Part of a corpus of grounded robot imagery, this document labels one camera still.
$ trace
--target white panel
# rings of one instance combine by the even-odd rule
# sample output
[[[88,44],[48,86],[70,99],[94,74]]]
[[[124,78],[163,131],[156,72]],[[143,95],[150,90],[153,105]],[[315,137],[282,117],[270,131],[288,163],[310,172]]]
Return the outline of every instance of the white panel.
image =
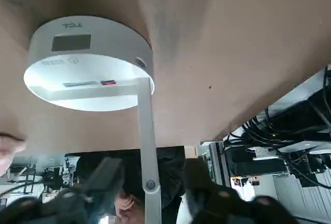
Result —
[[[331,185],[331,170],[318,174],[320,183]],[[321,187],[302,188],[294,176],[274,178],[279,202],[292,215],[316,221],[331,222],[331,191]]]
[[[272,175],[262,175],[258,176],[260,181],[259,186],[253,186],[256,196],[270,196],[272,198],[278,199],[276,188]]]

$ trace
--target finger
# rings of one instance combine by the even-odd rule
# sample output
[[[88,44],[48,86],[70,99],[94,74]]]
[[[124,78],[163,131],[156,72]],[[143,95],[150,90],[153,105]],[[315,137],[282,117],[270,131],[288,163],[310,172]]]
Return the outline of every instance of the finger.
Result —
[[[119,218],[121,218],[121,219],[123,218],[120,209],[115,208],[115,212],[116,212],[116,215],[117,215]]]
[[[134,205],[134,201],[132,201],[129,205],[122,207],[121,210],[128,210],[132,208],[133,205]]]
[[[122,202],[122,204],[123,204],[124,206],[127,206],[127,205],[130,205],[131,202],[132,202],[132,196],[129,196],[127,199],[125,199],[125,200]]]

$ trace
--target metal frame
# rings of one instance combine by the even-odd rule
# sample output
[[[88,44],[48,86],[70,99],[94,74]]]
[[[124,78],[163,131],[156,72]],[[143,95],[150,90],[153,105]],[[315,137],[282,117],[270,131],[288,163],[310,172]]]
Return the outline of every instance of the metal frame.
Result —
[[[222,144],[219,142],[212,142],[209,145],[209,150],[213,163],[216,184],[231,188],[227,158],[223,153]]]

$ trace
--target light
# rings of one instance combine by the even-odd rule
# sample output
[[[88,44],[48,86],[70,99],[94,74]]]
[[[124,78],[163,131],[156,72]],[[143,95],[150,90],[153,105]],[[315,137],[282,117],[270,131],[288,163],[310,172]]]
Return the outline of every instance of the light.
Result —
[[[99,224],[108,224],[108,222],[109,222],[109,216],[108,216],[108,215],[102,217],[102,218],[99,220]]]

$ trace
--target wire bundle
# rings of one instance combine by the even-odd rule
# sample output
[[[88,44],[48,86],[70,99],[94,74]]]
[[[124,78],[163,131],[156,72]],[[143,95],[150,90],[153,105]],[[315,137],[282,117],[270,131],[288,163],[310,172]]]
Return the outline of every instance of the wire bundle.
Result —
[[[327,75],[327,67],[324,71],[324,78],[323,78],[323,101],[326,105],[328,111],[328,117],[331,118],[331,108],[326,99],[326,75]],[[331,122],[325,115],[310,101],[308,100],[309,104],[315,110],[317,115],[324,121],[324,123],[328,126],[329,131],[331,131]],[[267,125],[262,127],[260,122],[258,121],[257,117],[253,117],[247,123],[242,125],[244,132],[241,136],[234,135],[229,133],[228,137],[224,141],[225,151],[230,147],[244,147],[246,150],[250,147],[270,147],[276,151],[276,154],[283,159],[289,166],[291,166],[294,170],[296,170],[299,174],[301,174],[306,180],[310,181],[311,183],[326,188],[331,189],[331,186],[327,186],[321,184],[318,181],[314,181],[310,179],[305,173],[301,172],[297,164],[290,160],[287,155],[283,154],[279,151],[279,148],[295,144],[301,141],[288,141],[288,137],[293,135],[297,135],[304,131],[314,130],[315,128],[318,129],[319,127],[309,127],[301,130],[278,130],[276,129],[273,124],[270,122],[269,117],[269,110],[268,108],[265,109],[265,116],[266,116],[266,123]]]

